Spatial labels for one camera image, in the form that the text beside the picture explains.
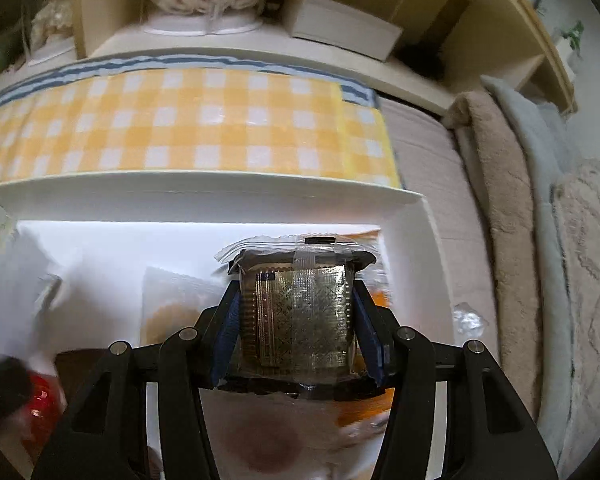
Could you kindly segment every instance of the gray blanket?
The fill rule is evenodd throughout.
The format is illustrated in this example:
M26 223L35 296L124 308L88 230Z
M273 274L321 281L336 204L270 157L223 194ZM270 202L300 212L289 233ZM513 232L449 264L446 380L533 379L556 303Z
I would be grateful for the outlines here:
M576 168L579 157L568 143L555 106L536 105L503 81L486 76L482 81L518 136L533 185L544 331L538 428L554 462L558 463L570 416L573 319L551 198L553 185Z

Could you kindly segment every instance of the wooden shelf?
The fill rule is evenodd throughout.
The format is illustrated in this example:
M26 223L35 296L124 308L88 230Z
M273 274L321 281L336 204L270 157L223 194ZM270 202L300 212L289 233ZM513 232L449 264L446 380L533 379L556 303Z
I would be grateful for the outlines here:
M538 67L538 81L547 97L560 110L575 110L574 89L564 69L557 50L544 28L538 14L528 0L468 0L472 6L490 12L501 21L501 30L514 32L516 43L520 44L528 54L527 63L532 66L534 60L529 53L530 46L535 48L536 55L544 56ZM482 38L476 37L478 43Z
M276 25L263 25L243 34L193 38L147 34L139 26L130 26L105 41L91 57L174 51L237 56L326 70L359 79L376 90L436 114L443 114L454 100L454 94L441 84L417 75L396 59L383 63L336 46L292 38Z
M516 89L531 80L560 110L575 109L573 86L547 31L527 0L347 1L404 28L400 44L415 44L430 38L427 33L437 30L436 24L448 27L435 43L439 45L446 37L441 47L445 63L443 82L427 80L396 59L379 62L335 46L292 38L282 26L276 25L223 36L147 34L138 25L145 0L73 0L77 53L79 58L91 59L189 52L298 64L358 79L441 115L456 94L479 88L480 76L488 74L504 79ZM449 16L453 19L445 25ZM0 76L0 90L72 60L61 56Z

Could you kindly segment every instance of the yellow checkered pattern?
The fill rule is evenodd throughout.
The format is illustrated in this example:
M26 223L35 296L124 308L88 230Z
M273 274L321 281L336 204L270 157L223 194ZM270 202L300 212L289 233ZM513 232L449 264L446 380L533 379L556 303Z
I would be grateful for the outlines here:
M0 107L0 183L116 170L325 176L399 186L377 110L336 83L225 69L142 70Z

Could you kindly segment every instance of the white box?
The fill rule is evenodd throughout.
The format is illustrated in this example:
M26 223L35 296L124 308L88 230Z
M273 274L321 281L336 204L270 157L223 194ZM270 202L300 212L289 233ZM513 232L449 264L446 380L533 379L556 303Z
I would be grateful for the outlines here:
M296 38L332 44L386 60L402 29L333 0L291 0L285 27Z
M454 341L440 241L426 200L413 192L266 174L126 172L3 184L0 206L36 235L77 291L54 307L49 355L119 339L136 346L147 266L227 282L213 256L242 238L375 227L398 321L432 341ZM153 443L155 422L148 418ZM445 425L446 385L439 384L428 478L442 471ZM343 450L342 478L371 466L381 441Z

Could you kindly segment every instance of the blue striped border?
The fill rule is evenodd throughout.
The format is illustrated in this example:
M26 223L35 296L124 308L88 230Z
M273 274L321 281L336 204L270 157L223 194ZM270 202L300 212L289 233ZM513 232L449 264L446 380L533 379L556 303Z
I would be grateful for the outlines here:
M106 76L134 72L137 70L157 70L161 68L233 68L252 72L304 76L338 83L346 102L372 108L378 107L376 92L347 77L337 76L321 70L296 65L265 63L230 56L198 56L194 54L166 54L164 56L134 56L111 58L74 63L51 72L33 76L0 92L0 106L16 99L22 99L39 90L64 86L74 81L94 76Z

